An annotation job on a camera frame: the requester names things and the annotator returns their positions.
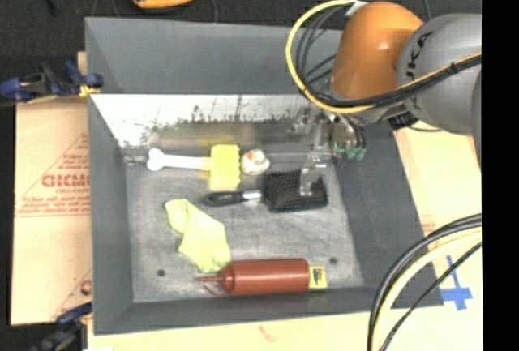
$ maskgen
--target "yellow sponge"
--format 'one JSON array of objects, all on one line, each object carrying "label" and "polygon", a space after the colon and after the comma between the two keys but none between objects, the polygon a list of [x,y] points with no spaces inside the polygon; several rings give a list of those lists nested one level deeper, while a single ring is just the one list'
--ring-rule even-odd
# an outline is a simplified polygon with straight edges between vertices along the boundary
[{"label": "yellow sponge", "polygon": [[203,171],[209,171],[211,190],[235,190],[240,183],[238,145],[214,145],[211,156],[204,158]]}]

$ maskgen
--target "clamp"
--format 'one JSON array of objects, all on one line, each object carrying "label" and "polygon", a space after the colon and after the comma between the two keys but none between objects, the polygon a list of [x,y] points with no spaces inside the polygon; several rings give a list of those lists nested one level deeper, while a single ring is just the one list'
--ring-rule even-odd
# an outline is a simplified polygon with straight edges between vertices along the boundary
[{"label": "clamp", "polygon": [[1,82],[0,96],[13,103],[25,103],[46,96],[87,96],[103,86],[100,75],[82,75],[71,60],[66,60],[62,68],[54,71],[48,62],[42,62],[35,73]]},{"label": "clamp", "polygon": [[81,335],[82,341],[85,342],[86,326],[81,319],[91,313],[92,303],[88,302],[58,316],[56,324],[62,328],[43,338],[38,345],[33,345],[28,351],[64,351],[78,338],[78,335]]}]

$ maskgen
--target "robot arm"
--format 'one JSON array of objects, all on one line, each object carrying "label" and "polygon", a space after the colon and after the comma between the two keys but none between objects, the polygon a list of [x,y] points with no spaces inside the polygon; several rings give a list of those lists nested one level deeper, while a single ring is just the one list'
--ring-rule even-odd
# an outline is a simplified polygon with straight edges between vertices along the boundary
[{"label": "robot arm", "polygon": [[[294,28],[315,10],[346,4],[321,4]],[[424,23],[391,2],[363,5],[348,19],[330,80],[316,94],[299,75],[295,79],[290,38],[290,72],[302,93],[322,109],[348,115],[361,126],[388,119],[398,128],[421,120],[472,135],[481,165],[481,15],[442,15]]]}]

